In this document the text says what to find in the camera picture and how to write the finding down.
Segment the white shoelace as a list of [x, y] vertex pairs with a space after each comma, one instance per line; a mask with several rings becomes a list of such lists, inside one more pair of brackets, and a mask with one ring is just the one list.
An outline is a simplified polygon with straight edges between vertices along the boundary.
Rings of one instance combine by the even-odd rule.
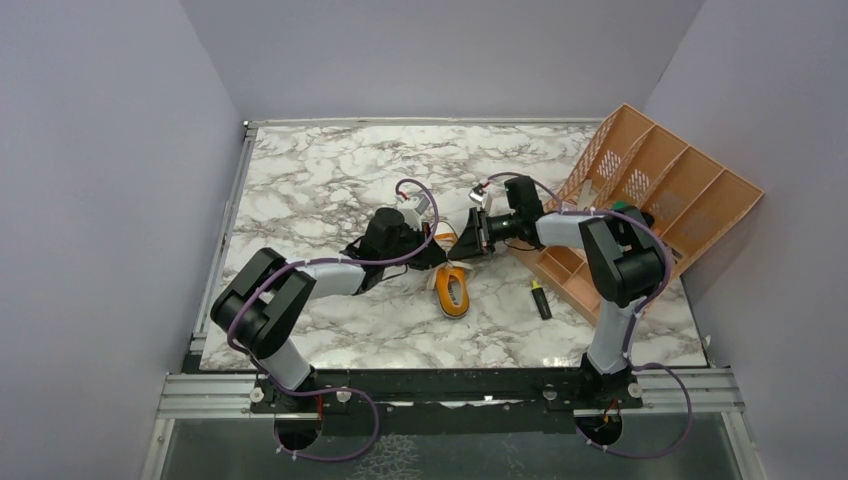
[[[440, 223], [435, 230], [434, 242], [437, 243], [445, 253], [448, 253], [453, 248], [458, 239], [459, 235], [447, 222]], [[468, 263], [445, 260], [442, 264], [437, 265], [431, 271], [427, 280], [426, 288], [435, 290], [438, 285], [439, 275], [445, 274], [448, 278], [447, 285], [450, 288], [462, 286], [462, 288], [466, 290], [468, 280], [473, 277], [473, 270], [474, 267]]]

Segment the orange canvas sneaker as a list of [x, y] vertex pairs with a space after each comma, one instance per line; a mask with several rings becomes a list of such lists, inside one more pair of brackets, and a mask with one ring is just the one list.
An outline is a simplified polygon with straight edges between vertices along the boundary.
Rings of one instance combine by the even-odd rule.
[[462, 286], [450, 288], [447, 276], [440, 274], [437, 288], [434, 290], [442, 313], [449, 318], [458, 319], [466, 315], [470, 308], [468, 289]]

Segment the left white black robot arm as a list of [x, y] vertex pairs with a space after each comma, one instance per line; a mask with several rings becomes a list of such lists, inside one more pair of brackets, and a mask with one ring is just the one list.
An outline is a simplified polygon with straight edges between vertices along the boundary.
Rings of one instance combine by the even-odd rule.
[[214, 301], [209, 317], [231, 347], [249, 356], [277, 381], [276, 396], [298, 411], [313, 401], [312, 366], [291, 334], [307, 303], [330, 296], [363, 294], [384, 279], [387, 268], [430, 270], [447, 259], [435, 228], [409, 225], [397, 209], [381, 207], [363, 235], [327, 259], [287, 259], [258, 250]]

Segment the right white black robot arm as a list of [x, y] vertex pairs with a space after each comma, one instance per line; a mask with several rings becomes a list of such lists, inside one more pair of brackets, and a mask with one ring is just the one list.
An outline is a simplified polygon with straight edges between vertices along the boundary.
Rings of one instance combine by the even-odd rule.
[[504, 183], [511, 213], [490, 215], [472, 208], [466, 226], [447, 257], [471, 259], [494, 252], [498, 242], [518, 239], [536, 250], [583, 250], [596, 291], [600, 318], [580, 364], [579, 398], [600, 407], [628, 384], [634, 367], [631, 345], [642, 311], [667, 286], [671, 259], [641, 211], [626, 204], [615, 210], [545, 212], [536, 181], [512, 175]]

